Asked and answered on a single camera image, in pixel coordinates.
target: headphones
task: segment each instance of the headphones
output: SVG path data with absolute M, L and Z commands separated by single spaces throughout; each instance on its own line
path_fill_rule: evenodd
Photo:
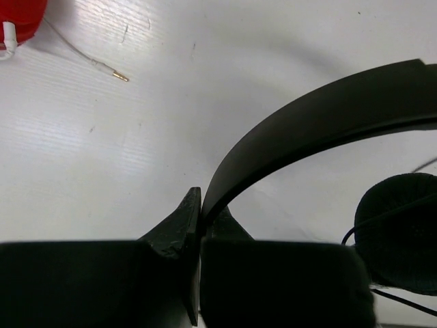
M 211 226 L 246 188 L 307 156 L 368 137 L 434 129 L 437 65 L 416 59 L 335 81 L 273 113 L 234 146 L 212 178 L 203 223 Z M 348 248 L 363 260 L 371 285 L 437 296 L 437 177 L 419 173 L 421 168 L 370 188 L 342 244 L 355 233 L 356 244 Z

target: audio jack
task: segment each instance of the audio jack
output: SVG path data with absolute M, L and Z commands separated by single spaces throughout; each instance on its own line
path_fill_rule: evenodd
M 88 64 L 90 64 L 91 66 L 94 66 L 97 70 L 107 74 L 107 75 L 111 75 L 113 77 L 116 77 L 120 80 L 123 80 L 125 82 L 129 82 L 129 78 L 126 77 L 125 75 L 123 75 L 122 73 L 116 71 L 114 68 L 106 65 L 105 63 L 95 60 L 89 56 L 87 56 L 86 54 L 84 54 L 82 51 L 78 50 L 75 46 L 73 46 L 67 39 L 64 38 L 64 36 L 62 34 L 60 34 L 58 32 L 58 30 L 44 17 L 44 22 L 47 24 L 47 26 L 49 26 L 51 28 L 51 30 L 58 36 L 59 39 L 62 40 L 62 42 L 68 47 L 70 48 L 70 50 L 75 53 L 76 55 L 78 55 L 80 58 L 84 59 L 85 61 L 88 62 Z

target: red case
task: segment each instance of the red case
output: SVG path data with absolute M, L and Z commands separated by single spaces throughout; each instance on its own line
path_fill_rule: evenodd
M 47 0 L 0 0 L 0 50 L 3 45 L 3 27 L 7 21 L 15 24 L 18 45 L 32 38 L 40 26 Z

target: headphone ear cup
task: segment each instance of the headphone ear cup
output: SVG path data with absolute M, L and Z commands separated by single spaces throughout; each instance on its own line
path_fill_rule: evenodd
M 371 274 L 437 295 L 437 177 L 401 174 L 378 183 L 361 199 L 355 226 L 355 247 Z

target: white cable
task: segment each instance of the white cable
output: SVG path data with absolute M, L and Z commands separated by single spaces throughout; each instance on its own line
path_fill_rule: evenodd
M 6 50 L 3 53 L 3 56 L 0 57 L 0 60 L 7 60 L 15 55 L 15 50 L 18 46 L 14 23 L 3 22 L 3 34 L 5 36 L 3 43 Z
M 82 51 L 78 50 L 75 46 L 73 46 L 67 39 L 64 38 L 62 34 L 58 32 L 58 30 L 44 17 L 44 22 L 51 28 L 53 32 L 59 37 L 59 39 L 62 40 L 62 42 L 70 48 L 70 50 L 78 55 L 80 58 L 84 59 L 88 62 L 88 64 L 94 66 L 97 70 L 107 74 L 111 75 L 113 77 L 117 77 L 118 79 L 121 79 L 125 82 L 129 82 L 129 79 L 125 77 L 123 74 L 119 73 L 118 71 L 114 70 L 112 67 L 106 65 L 105 63 L 102 63 L 101 61 L 92 59 L 91 57 L 84 54 Z

